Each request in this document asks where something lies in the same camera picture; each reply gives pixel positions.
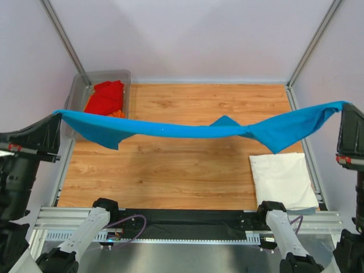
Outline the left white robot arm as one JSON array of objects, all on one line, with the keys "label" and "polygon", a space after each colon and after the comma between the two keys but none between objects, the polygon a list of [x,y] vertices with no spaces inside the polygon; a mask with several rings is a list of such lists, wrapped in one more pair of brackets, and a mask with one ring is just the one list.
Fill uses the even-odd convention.
[{"label": "left white robot arm", "polygon": [[61,119],[51,114],[1,133],[1,272],[77,272],[89,245],[105,243],[106,229],[119,215],[118,203],[106,198],[89,209],[44,208],[27,240],[29,224],[17,221],[28,215],[40,162],[60,159]]}]

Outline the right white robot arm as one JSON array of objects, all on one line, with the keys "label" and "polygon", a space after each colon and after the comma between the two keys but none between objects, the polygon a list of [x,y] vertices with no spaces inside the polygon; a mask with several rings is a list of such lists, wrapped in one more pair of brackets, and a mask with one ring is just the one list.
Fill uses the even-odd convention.
[{"label": "right white robot arm", "polygon": [[363,112],[351,103],[342,107],[336,161],[357,173],[352,219],[356,231],[342,229],[335,237],[299,236],[281,202],[263,201],[257,216],[280,251],[279,272],[363,272]]}]

